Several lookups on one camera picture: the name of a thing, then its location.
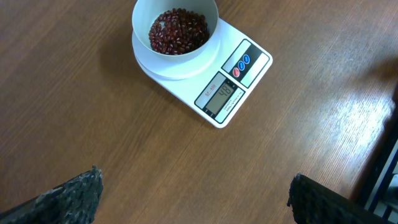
wood grain surface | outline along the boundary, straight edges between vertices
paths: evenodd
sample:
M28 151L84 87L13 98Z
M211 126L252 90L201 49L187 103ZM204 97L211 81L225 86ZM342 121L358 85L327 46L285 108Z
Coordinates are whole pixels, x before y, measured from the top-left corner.
M301 172L353 197L394 110L396 0L219 0L274 64L225 129L139 68L135 1L0 0L0 211L96 164L95 223L293 223Z

red button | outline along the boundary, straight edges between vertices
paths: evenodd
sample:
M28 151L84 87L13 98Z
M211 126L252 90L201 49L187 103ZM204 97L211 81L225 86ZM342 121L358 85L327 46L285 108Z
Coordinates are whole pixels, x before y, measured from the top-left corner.
M236 78L238 78L238 77L241 75L241 72L239 71L238 68L234 68L233 74L234 74L234 76L235 76Z

pile of red beans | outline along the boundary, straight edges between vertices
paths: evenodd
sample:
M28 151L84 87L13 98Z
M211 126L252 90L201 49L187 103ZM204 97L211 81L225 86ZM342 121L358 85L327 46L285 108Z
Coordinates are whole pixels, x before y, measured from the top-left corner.
M173 9L161 14L149 32L152 49L166 55L194 51L209 37L206 17L186 9Z

digital kitchen scale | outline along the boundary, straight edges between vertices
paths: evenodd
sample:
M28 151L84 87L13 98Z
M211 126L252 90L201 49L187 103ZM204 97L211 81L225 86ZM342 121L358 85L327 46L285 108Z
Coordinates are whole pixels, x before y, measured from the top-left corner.
M212 125L224 128L272 64L272 56L249 37L219 19L215 38L187 62L153 54L132 34L139 66L153 80Z

